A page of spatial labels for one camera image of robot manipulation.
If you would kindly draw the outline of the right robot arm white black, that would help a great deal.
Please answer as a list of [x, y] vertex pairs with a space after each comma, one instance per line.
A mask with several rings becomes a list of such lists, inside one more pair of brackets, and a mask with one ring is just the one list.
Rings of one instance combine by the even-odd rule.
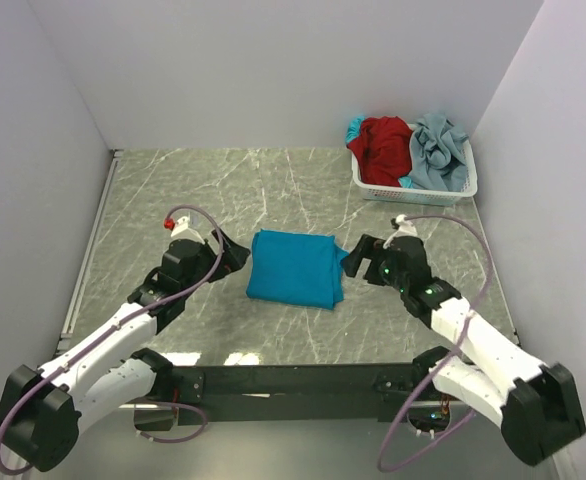
[[367, 234], [343, 259], [353, 277], [362, 261], [365, 280], [399, 293], [410, 315], [452, 343], [413, 361], [415, 387], [396, 418], [431, 389], [464, 402], [496, 425], [511, 452], [536, 466], [583, 437], [586, 424], [572, 373], [522, 350], [486, 321], [468, 299], [433, 275], [421, 239], [388, 240]]

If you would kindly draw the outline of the blue t shirt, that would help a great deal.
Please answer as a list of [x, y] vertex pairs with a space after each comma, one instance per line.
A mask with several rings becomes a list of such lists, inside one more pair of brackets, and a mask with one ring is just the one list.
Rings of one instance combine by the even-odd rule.
[[333, 236], [261, 230], [252, 241], [246, 295], [332, 310], [344, 300], [341, 262], [347, 255]]

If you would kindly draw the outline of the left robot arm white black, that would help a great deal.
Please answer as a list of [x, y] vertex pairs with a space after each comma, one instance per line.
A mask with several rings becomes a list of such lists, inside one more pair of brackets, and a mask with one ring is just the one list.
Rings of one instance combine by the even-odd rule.
[[175, 239], [159, 266], [116, 313], [59, 357], [14, 370], [0, 400], [0, 471], [21, 475], [56, 467], [80, 435], [121, 405], [140, 399], [169, 411], [193, 409], [201, 388], [185, 387], [173, 364], [145, 347], [180, 316], [205, 283], [241, 270], [248, 248], [215, 229], [219, 248], [202, 239]]

